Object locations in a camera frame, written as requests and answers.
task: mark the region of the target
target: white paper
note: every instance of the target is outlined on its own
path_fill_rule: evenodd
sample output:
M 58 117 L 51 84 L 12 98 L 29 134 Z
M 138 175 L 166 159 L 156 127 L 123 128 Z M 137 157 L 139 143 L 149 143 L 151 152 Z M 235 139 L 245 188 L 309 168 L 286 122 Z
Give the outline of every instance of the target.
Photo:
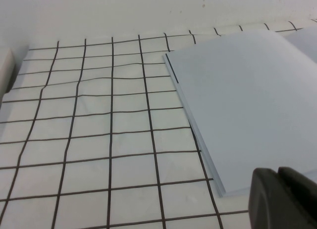
M 317 65 L 283 37 L 243 32 L 168 58 L 222 195 L 246 192 L 257 167 L 316 170 Z

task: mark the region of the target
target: white surface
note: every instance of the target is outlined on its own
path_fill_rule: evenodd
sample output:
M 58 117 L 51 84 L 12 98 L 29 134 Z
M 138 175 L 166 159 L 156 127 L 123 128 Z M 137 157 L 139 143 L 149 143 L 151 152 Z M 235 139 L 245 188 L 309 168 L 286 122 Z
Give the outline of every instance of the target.
M 257 167 L 316 170 L 317 65 L 284 38 L 246 32 L 168 57 L 221 193 L 250 187 Z
M 0 44 L 20 64 L 29 44 L 316 18 L 317 0 L 0 0 Z

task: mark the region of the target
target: grid square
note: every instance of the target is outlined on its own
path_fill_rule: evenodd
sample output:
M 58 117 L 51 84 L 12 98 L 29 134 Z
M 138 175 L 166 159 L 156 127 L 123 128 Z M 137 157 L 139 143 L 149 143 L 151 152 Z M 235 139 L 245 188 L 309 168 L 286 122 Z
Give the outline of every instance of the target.
M 212 27 L 198 27 L 190 29 L 193 35 L 217 35 Z
M 217 209 L 220 213 L 248 210 L 249 195 L 220 197 L 214 181 L 209 181 Z
M 0 142 L 25 141 L 31 125 L 32 121 L 0 124 Z
M 167 51 L 162 52 L 150 52 L 150 53 L 143 53 L 143 61 L 144 63 L 159 63 L 164 62 L 163 55 Z
M 223 228 L 226 229 L 251 229 L 250 218 L 248 213 L 239 213 L 232 215 L 222 215 L 221 221 Z
M 161 183 L 205 178 L 196 152 L 159 154 L 157 158 Z
M 111 111 L 110 96 L 80 96 L 77 98 L 76 116 L 103 114 Z
M 169 76 L 165 64 L 145 65 L 144 72 L 146 77 Z
M 111 94 L 111 79 L 96 79 L 81 82 L 79 84 L 78 95 L 82 94 Z
M 50 228 L 56 197 L 14 200 L 8 203 L 2 228 Z
M 195 44 L 191 35 L 168 37 L 167 40 L 170 50 L 179 50 L 182 48 L 191 47 Z
M 220 229 L 217 216 L 213 217 L 202 217 L 202 218 L 190 218 L 166 222 L 167 229 L 184 229 L 184 228 L 195 228 L 195 229 Z
M 150 132 L 112 136 L 112 156 L 153 152 Z
M 190 129 L 155 131 L 154 139 L 157 152 L 196 150 L 193 134 Z
M 218 35 L 195 35 L 196 43 L 206 42 L 215 38 L 219 38 Z
M 223 27 L 217 28 L 217 32 L 220 35 L 229 35 L 229 34 L 239 33 L 241 32 L 241 29 L 238 25 L 223 26 Z
M 107 36 L 107 35 L 103 35 L 103 36 L 98 36 L 98 37 L 93 37 L 93 38 L 87 39 L 87 48 L 91 47 L 91 46 L 99 46 L 99 45 L 110 45 L 111 46 L 111 37 Z
M 164 51 L 167 49 L 165 37 L 141 40 L 141 46 L 142 46 L 142 52 Z
M 112 55 L 112 45 L 93 45 L 86 47 L 86 57 Z
M 145 94 L 117 95 L 113 97 L 113 111 L 137 111 L 148 109 Z
M 67 72 L 51 72 L 49 85 L 66 83 L 66 82 L 77 82 L 80 77 L 80 70 L 67 71 Z
M 177 92 L 149 93 L 151 109 L 182 107 Z
M 120 229 L 162 229 L 162 223 L 146 223 L 146 224 L 138 224 L 138 225 L 128 225 L 119 227 Z
M 109 157 L 109 143 L 109 135 L 73 138 L 67 151 L 67 161 Z
M 83 58 L 85 47 L 65 47 L 59 48 L 56 58 L 80 57 Z
M 0 109 L 0 122 L 34 119 L 38 101 L 3 103 Z
M 133 93 L 144 93 L 144 80 L 113 80 L 113 94 L 133 94 Z
M 29 141 L 21 157 L 21 166 L 62 162 L 67 140 Z
M 83 62 L 82 58 L 55 60 L 52 71 L 54 70 L 81 70 L 82 62 Z
M 0 147 L 0 167 L 16 166 L 23 142 L 3 144 Z
M 183 109 L 151 110 L 153 129 L 189 127 Z
M 72 116 L 74 104 L 75 98 L 42 100 L 37 119 Z
M 35 121 L 29 139 L 50 139 L 69 136 L 72 118 L 48 119 Z
M 0 199 L 6 199 L 11 188 L 15 169 L 0 170 Z
M 108 192 L 60 197 L 55 228 L 87 228 L 107 224 Z
M 113 77 L 115 78 L 142 78 L 142 65 L 133 64 L 128 66 L 119 66 L 113 68 Z
M 84 69 L 111 67 L 111 66 L 112 66 L 111 56 L 85 58 Z
M 288 21 L 284 22 L 266 22 L 267 26 L 269 27 L 269 30 L 272 31 L 282 31 L 282 30 L 293 30 L 294 27 L 291 23 Z
M 44 86 L 46 84 L 48 76 L 48 72 L 32 75 L 18 75 L 13 84 L 13 88 L 33 87 L 34 83 L 36 83 L 37 86 Z
M 62 164 L 20 168 L 11 197 L 57 194 Z
M 161 219 L 157 187 L 130 188 L 111 192 L 110 224 Z
M 25 59 L 53 59 L 56 53 L 56 48 L 42 49 L 42 50 L 29 50 Z
M 42 98 L 59 98 L 66 96 L 76 96 L 77 83 L 47 86 L 43 90 Z
M 5 202 L 0 202 L 0 212 L 2 212 L 2 209 L 4 207 Z
M 113 44 L 114 54 L 140 53 L 139 41 Z
M 153 155 L 113 159 L 111 172 L 112 188 L 157 184 Z
M 242 25 L 241 26 L 243 31 L 247 30 L 267 30 L 267 27 L 265 24 L 247 24 L 247 25 Z
M 52 60 L 23 61 L 19 74 L 49 71 L 51 65 Z
M 10 90 L 10 92 L 6 93 L 3 96 L 2 101 L 38 99 L 42 88 L 43 87 L 34 87 L 34 88 Z
M 175 86 L 170 77 L 147 78 L 148 92 L 174 91 Z
M 89 80 L 93 78 L 102 78 L 102 77 L 111 78 L 111 67 L 83 70 L 81 81 Z
M 108 188 L 109 160 L 68 163 L 61 193 Z
M 206 182 L 161 187 L 166 218 L 215 213 Z
M 108 134 L 110 115 L 75 117 L 72 137 Z
M 149 114 L 147 111 L 114 113 L 112 121 L 114 133 L 150 130 Z
M 142 63 L 140 54 L 120 55 L 114 57 L 114 65 L 127 65 L 132 63 Z

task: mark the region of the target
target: black grid line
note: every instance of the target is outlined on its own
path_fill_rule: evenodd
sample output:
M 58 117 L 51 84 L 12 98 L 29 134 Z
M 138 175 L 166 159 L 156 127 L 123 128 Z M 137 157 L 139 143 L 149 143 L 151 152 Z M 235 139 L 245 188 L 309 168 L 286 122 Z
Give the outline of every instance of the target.
M 198 147 L 197 139 L 196 139 L 195 133 L 194 133 L 193 128 L 192 128 L 191 125 L 190 125 L 190 129 L 192 131 L 192 135 L 193 135 L 193 138 L 194 138 L 194 142 L 195 142 L 196 150 L 197 150 L 197 153 L 198 153 L 198 157 L 199 157 L 200 163 L 201 163 L 202 168 L 203 168 L 203 172 L 204 172 L 204 175 L 205 175 L 205 180 L 206 180 L 206 184 L 207 184 L 207 187 L 208 187 L 208 191 L 209 191 L 209 195 L 210 195 L 210 198 L 211 198 L 211 202 L 212 202 L 215 214 L 216 214 L 218 222 L 219 222 L 219 227 L 220 227 L 220 229 L 223 229 L 221 217 L 220 217 L 216 202 L 214 200 L 213 193 L 212 193 L 211 186 L 210 186 L 210 182 L 209 182 L 209 179 L 208 179 L 208 175 L 207 175 L 207 172 L 206 172 L 206 169 L 205 169 L 205 166 L 204 166 L 203 158 L 202 158 L 202 155 L 201 155 L 201 150 Z
M 168 37 L 180 37 L 180 36 L 188 36 L 188 35 L 170 35 Z M 159 39 L 164 38 L 164 36 L 158 36 L 158 37 L 151 37 L 151 38 L 142 38 L 140 40 L 153 40 L 153 39 Z M 134 40 L 124 40 L 124 41 L 116 41 L 113 42 L 114 44 L 121 44 L 121 43 L 127 43 L 127 42 L 133 42 L 138 41 L 139 39 Z M 92 45 L 86 45 L 86 46 L 99 46 L 99 45 L 110 45 L 111 43 L 100 43 L 100 44 L 92 44 Z M 83 47 L 83 45 L 76 45 L 76 46 L 61 46 L 59 48 L 69 48 L 69 47 Z M 29 50 L 45 50 L 45 49 L 54 49 L 54 47 L 41 47 L 41 48 L 30 48 Z
M 57 47 L 56 47 L 56 52 L 55 52 L 55 56 L 54 56 L 54 60 L 52 62 L 52 65 L 51 65 L 51 69 L 50 69 L 50 72 L 49 72 L 49 75 L 48 75 L 48 78 L 47 78 L 47 81 L 46 81 L 46 85 L 49 83 L 49 80 L 50 80 L 50 76 L 51 76 L 51 71 L 52 71 L 52 68 L 53 68 L 53 65 L 54 65 L 54 62 L 55 62 L 55 58 L 57 56 L 57 52 L 58 52 L 58 45 L 59 45 L 59 41 L 57 42 Z M 14 187 L 14 183 L 15 183 L 15 180 L 16 180 L 16 177 L 17 177 L 17 174 L 18 174 L 18 171 L 19 171 L 19 165 L 20 165 L 20 162 L 21 162 L 21 157 L 22 157 L 22 154 L 24 152 L 24 149 L 26 147 L 26 144 L 30 138 L 30 135 L 31 135 L 31 132 L 33 130 L 33 127 L 34 127 L 34 124 L 35 124 L 35 120 L 36 120 L 36 117 L 39 113 L 39 109 L 40 109 L 40 105 L 41 105 L 41 98 L 42 98 L 42 94 L 43 94 L 43 90 L 46 86 L 44 86 L 42 89 L 41 89 L 41 92 L 40 92 L 40 98 L 39 98 L 39 103 L 38 103 L 38 107 L 36 109 L 36 112 L 35 112 L 35 115 L 34 115 L 34 119 L 33 119 L 33 122 L 32 122 L 32 125 L 31 125 L 31 128 L 30 128 L 30 131 L 28 133 L 28 136 L 26 137 L 26 140 L 24 141 L 24 144 L 23 144 L 23 147 L 21 149 L 21 152 L 19 154 L 19 157 L 18 157 L 18 162 L 17 162 L 17 168 L 15 170 L 15 173 L 14 173 L 14 177 L 13 177 L 13 180 L 12 180 L 12 183 L 11 183 L 11 187 L 10 187 L 10 190 L 9 190 L 9 193 L 8 193 L 8 196 L 7 196 L 7 201 L 5 202 L 4 204 L 4 207 L 2 209 L 2 213 L 1 213 L 1 216 L 0 216 L 0 225 L 2 223 L 2 219 L 3 219 L 3 216 L 4 216 L 4 213 L 5 213 L 5 210 L 6 210 L 6 207 L 8 205 L 8 199 L 10 199 L 10 196 L 11 196 L 11 193 L 12 193 L 12 190 L 13 190 L 13 187 Z
M 269 30 L 269 28 L 268 28 L 267 24 L 266 24 L 266 23 L 263 23 L 263 24 L 265 24 L 265 26 L 266 26 L 267 30 Z
M 189 129 L 188 126 L 183 127 L 176 127 L 176 128 L 166 128 L 166 129 L 153 129 L 152 131 L 167 131 L 167 130 L 176 130 L 176 129 Z M 118 132 L 118 133 L 112 133 L 113 135 L 117 134 L 136 134 L 136 133 L 148 133 L 151 132 L 151 130 L 141 130 L 141 131 L 127 131 L 127 132 Z M 87 135 L 87 136 L 77 136 L 77 137 L 71 137 L 71 139 L 75 138 L 85 138 L 85 137 L 100 137 L 100 136 L 106 136 L 109 135 L 109 133 L 106 134 L 95 134 L 95 135 Z M 47 138 L 47 139 L 29 139 L 28 141 L 52 141 L 52 140 L 67 140 L 68 137 L 58 137 L 58 138 Z M 21 141 L 7 141 L 7 142 L 0 142 L 0 145 L 2 144 L 13 144 L 13 143 L 21 143 L 25 142 L 25 140 Z
M 298 29 L 290 29 L 290 30 L 279 30 L 279 31 L 275 31 L 277 33 L 280 33 L 280 32 L 286 32 L 286 31 L 298 31 L 298 30 L 301 30 L 302 28 L 298 28 Z
M 147 77 L 147 78 L 158 78 L 158 77 L 170 77 L 170 75 L 165 75 L 165 76 L 152 76 L 152 77 Z M 96 77 L 96 78 L 91 78 L 91 79 L 82 80 L 81 82 L 92 81 L 92 80 L 98 80 L 98 79 L 112 79 L 112 78 L 111 78 L 111 77 Z M 143 77 L 130 77 L 130 78 L 114 77 L 113 79 L 118 79 L 118 80 L 136 80 L 136 79 L 143 79 Z M 63 84 L 76 83 L 76 82 L 77 82 L 77 81 L 63 82 L 63 83 L 54 83 L 54 84 L 48 84 L 48 86 L 56 86 L 56 85 L 63 85 Z M 44 85 L 41 85 L 41 86 L 30 86 L 30 87 L 15 87 L 15 88 L 12 88 L 11 90 L 27 89 L 27 88 L 36 88 L 36 87 L 43 87 L 43 86 L 44 86 Z
M 214 31 L 216 32 L 216 34 L 217 34 L 217 35 L 221 36 L 220 34 L 218 34 L 218 32 L 217 32 L 216 28 L 214 28 Z
M 160 51 L 150 51 L 150 52 L 143 52 L 145 53 L 154 53 L 154 52 L 167 52 L 167 50 L 160 50 Z M 127 55 L 137 55 L 140 54 L 139 52 L 134 52 L 134 53 L 123 53 L 123 54 L 114 54 L 113 56 L 127 56 Z M 99 55 L 99 56 L 86 56 L 85 59 L 90 58 L 90 57 L 111 57 L 112 54 L 110 55 Z M 55 60 L 64 60 L 64 59 L 79 59 L 83 57 L 60 57 L 56 58 Z M 23 61 L 50 61 L 53 60 L 51 58 L 34 58 L 34 59 L 24 59 Z
M 112 180 L 112 120 L 113 120 L 113 66 L 114 66 L 114 48 L 113 37 L 112 42 L 112 69 L 111 69 L 111 111 L 110 111 L 110 141 L 109 141 L 109 178 L 108 178 L 108 205 L 107 205 L 107 228 L 110 225 L 110 207 L 111 207 L 111 180 Z
M 188 30 L 189 33 L 193 36 L 193 39 L 194 39 L 194 44 L 196 44 L 196 39 L 195 39 L 195 36 L 192 34 L 192 32 L 190 30 Z
M 148 92 L 148 93 L 163 93 L 163 92 L 175 92 L 176 90 L 170 91 L 156 91 L 156 92 Z M 137 92 L 137 93 L 128 93 L 128 94 L 113 94 L 113 96 L 124 96 L 124 95 L 134 95 L 134 94 L 145 94 L 145 92 Z M 92 97 L 99 97 L 99 96 L 111 96 L 110 94 L 81 94 L 78 97 L 82 96 L 92 96 Z M 66 98 L 75 98 L 74 95 L 72 96 L 64 96 L 64 97 L 52 97 L 52 98 L 42 98 L 42 100 L 49 100 L 49 99 L 66 99 Z M 13 102 L 25 102 L 25 101 L 35 101 L 39 99 L 20 99 L 20 100 L 6 100 L 3 103 L 13 103 Z
M 132 62 L 132 63 L 127 63 L 127 64 L 115 65 L 114 67 L 124 67 L 124 66 L 129 66 L 129 65 L 160 65 L 160 64 L 165 64 L 165 62 L 154 62 L 154 63 Z M 112 67 L 112 66 L 107 66 L 107 67 L 92 67 L 92 68 L 84 68 L 83 70 L 96 70 L 96 69 L 104 69 L 104 68 L 111 68 L 111 67 Z M 71 72 L 71 71 L 81 71 L 81 69 L 52 70 L 52 72 Z M 50 72 L 50 71 L 19 73 L 18 76 L 38 74 L 38 73 L 46 73 L 46 72 Z
M 220 213 L 220 215 L 222 216 L 222 215 L 232 215 L 232 214 L 242 214 L 242 213 L 247 213 L 247 210 L 225 212 L 225 213 Z M 204 218 L 204 217 L 214 217 L 214 216 L 216 216 L 216 213 L 200 214 L 200 215 L 192 215 L 192 216 L 184 216 L 184 217 L 176 217 L 176 218 L 166 218 L 165 221 L 170 222 L 170 221 L 177 221 L 177 220 L 184 220 L 184 219 Z M 112 224 L 112 225 L 109 225 L 109 227 L 113 228 L 113 227 L 123 227 L 123 226 L 134 226 L 134 225 L 160 223 L 160 222 L 162 222 L 161 219 L 156 219 L 156 220 L 147 220 L 147 221 L 141 221 L 141 222 Z M 104 228 L 106 228 L 106 226 L 96 226 L 96 227 L 88 227 L 88 228 L 81 228 L 81 229 L 104 229 Z
M 142 63 L 143 63 L 143 55 L 142 55 L 142 47 L 141 47 L 140 35 L 139 35 L 138 37 L 139 37 L 139 46 L 140 46 L 140 53 L 141 53 L 141 61 L 142 61 Z M 161 212 L 161 217 L 162 217 L 163 229 L 166 229 L 165 215 L 164 215 L 164 207 L 163 207 L 163 200 L 162 200 L 162 192 L 161 192 L 160 180 L 159 180 L 159 166 L 158 166 L 157 152 L 156 152 L 156 147 L 155 147 L 153 127 L 152 127 L 152 118 L 151 118 L 151 111 L 150 111 L 150 102 L 149 102 L 147 81 L 146 81 L 146 78 L 145 78 L 144 65 L 142 65 L 142 70 L 143 70 L 143 77 L 144 77 L 145 95 L 146 95 L 146 98 L 147 98 L 147 105 L 148 105 L 148 114 L 149 114 L 151 138 L 152 138 L 152 145 L 153 145 L 153 152 L 154 152 L 155 170 L 156 170 L 157 182 L 158 182 L 158 197 L 159 197 L 160 212 Z
M 155 108 L 150 110 L 169 110 L 169 109 L 182 109 L 183 107 L 171 107 L 171 108 Z M 95 116 L 95 115 L 107 115 L 111 113 L 138 113 L 138 112 L 144 112 L 147 111 L 147 109 L 140 109 L 140 110 L 130 110 L 130 111 L 112 111 L 112 112 L 106 112 L 106 113 L 95 113 L 95 114 L 82 114 L 82 115 L 75 115 L 75 117 L 88 117 L 88 116 Z M 50 119 L 65 119 L 65 118 L 71 118 L 72 115 L 67 116 L 58 116 L 58 117 L 49 117 L 49 118 L 39 118 L 38 120 L 50 120 Z M 30 122 L 32 119 L 26 119 L 26 120 L 12 120 L 12 121 L 5 121 L 0 122 L 0 124 L 7 124 L 7 123 L 19 123 L 19 122 Z
M 290 31 L 290 30 L 280 30 L 276 32 L 284 32 L 284 31 Z M 190 34 L 186 35 L 169 35 L 167 37 L 180 37 L 180 36 L 189 36 Z M 159 39 L 159 38 L 165 38 L 165 36 L 158 36 L 158 37 L 151 37 L 151 38 L 142 38 L 140 40 L 152 40 L 152 39 Z M 133 41 L 138 41 L 138 39 L 132 39 L 132 40 L 124 40 L 124 41 L 116 41 L 114 44 L 121 44 L 121 43 L 128 43 L 128 42 L 133 42 Z M 100 45 L 110 45 L 111 43 L 100 43 L 100 44 L 91 44 L 87 46 L 100 46 Z M 83 47 L 83 45 L 77 45 L 77 46 L 60 46 L 59 48 L 72 48 L 72 47 Z M 45 50 L 45 49 L 54 49 L 54 47 L 40 47 L 40 48 L 30 48 L 29 50 Z
M 168 153 L 193 153 L 197 152 L 197 150 L 191 150 L 191 151 L 159 151 L 157 154 L 168 154 Z M 134 153 L 134 154 L 125 154 L 125 155 L 117 155 L 117 156 L 111 156 L 112 159 L 117 158 L 124 158 L 124 157 L 132 157 L 132 156 L 144 156 L 144 155 L 154 155 L 153 152 L 144 152 L 144 153 Z M 73 160 L 73 161 L 66 161 L 66 164 L 72 164 L 72 163 L 81 163 L 81 162 L 90 162 L 90 161 L 99 161 L 99 160 L 108 160 L 109 157 L 98 157 L 98 158 L 90 158 L 90 159 L 82 159 L 82 160 Z M 40 164 L 31 164 L 31 165 L 22 165 L 22 166 L 5 166 L 0 167 L 0 170 L 8 170 L 8 169 L 16 169 L 16 168 L 29 168 L 29 167 L 39 167 L 39 166 L 51 166 L 51 165 L 60 165 L 63 164 L 63 161 L 60 162 L 49 162 L 49 163 L 40 163 Z
M 60 193 L 61 193 L 61 188 L 62 188 L 62 185 L 63 185 L 63 179 L 64 179 L 65 168 L 66 168 L 66 163 L 65 162 L 66 162 L 66 159 L 67 159 L 67 151 L 68 151 L 69 144 L 70 144 L 70 141 L 71 141 L 71 134 L 72 134 L 72 131 L 73 131 L 73 126 L 74 126 L 74 120 L 75 120 L 75 115 L 76 115 L 76 107 L 77 107 L 77 99 L 78 99 L 78 89 L 79 89 L 79 84 L 80 84 L 81 77 L 83 75 L 85 54 L 86 54 L 86 39 L 85 39 L 83 61 L 82 61 L 82 65 L 81 65 L 81 72 L 80 72 L 79 80 L 78 80 L 78 83 L 77 83 L 77 86 L 76 86 L 76 97 L 75 97 L 75 103 L 74 103 L 73 116 L 72 116 L 72 120 L 71 120 L 71 124 L 70 124 L 69 137 L 68 137 L 66 149 L 65 149 L 65 152 L 64 152 L 64 163 L 63 163 L 63 169 L 62 169 L 62 173 L 61 173 L 61 177 L 60 177 L 58 195 L 57 195 L 57 199 L 56 199 L 55 211 L 54 211 L 53 222 L 52 222 L 52 229 L 54 229 L 54 227 L 55 227 L 56 216 L 57 216 L 58 205 L 59 205 L 59 199 L 60 199 Z
M 170 49 L 169 49 L 169 46 L 168 46 L 168 41 L 167 41 L 167 35 L 166 35 L 166 33 L 164 33 L 164 35 L 165 35 L 165 39 L 166 39 L 167 50 L 170 52 Z
M 176 82 L 178 83 L 178 79 L 177 79 L 176 74 L 175 74 L 175 72 L 174 72 L 173 66 L 172 66 L 172 64 L 171 64 L 170 61 L 169 61 L 169 58 L 168 58 L 167 53 L 165 54 L 165 56 L 166 56 L 167 61 L 168 61 L 169 65 L 170 65 L 170 68 L 171 68 L 171 70 L 172 70 L 172 72 L 173 72 L 173 75 L 174 75 L 174 77 L 175 77 L 175 80 L 176 80 Z
M 296 29 L 295 25 L 294 25 L 292 22 L 290 22 L 290 21 L 289 21 L 289 23 L 291 23 L 291 24 L 292 24 L 292 26 L 294 27 L 294 29 L 297 31 L 297 29 Z
M 182 183 L 195 183 L 195 182 L 202 182 L 206 179 L 195 179 L 195 180 L 187 180 L 187 181 L 175 181 L 175 182 L 166 182 L 161 183 L 161 185 L 172 185 L 172 184 L 182 184 Z M 24 199 L 33 199 L 33 198 L 48 198 L 48 197 L 57 197 L 57 196 L 67 196 L 67 195 L 75 195 L 75 194 L 85 194 L 85 193 L 94 193 L 94 192 L 110 192 L 115 190 L 124 190 L 124 189 L 132 189 L 132 188 L 146 188 L 146 187 L 153 187 L 158 186 L 157 183 L 152 184 L 141 184 L 141 185 L 132 185 L 132 186 L 124 186 L 124 187 L 116 187 L 116 188 L 101 188 L 101 189 L 93 189 L 93 190 L 85 190 L 85 191 L 76 191 L 76 192 L 68 192 L 68 193 L 61 193 L 61 194 L 43 194 L 43 195 L 34 195 L 34 196 L 25 196 L 25 197 L 16 197 L 16 198 L 10 198 L 10 199 L 0 199 L 0 202 L 6 202 L 6 201 L 15 201 L 15 200 L 24 200 Z

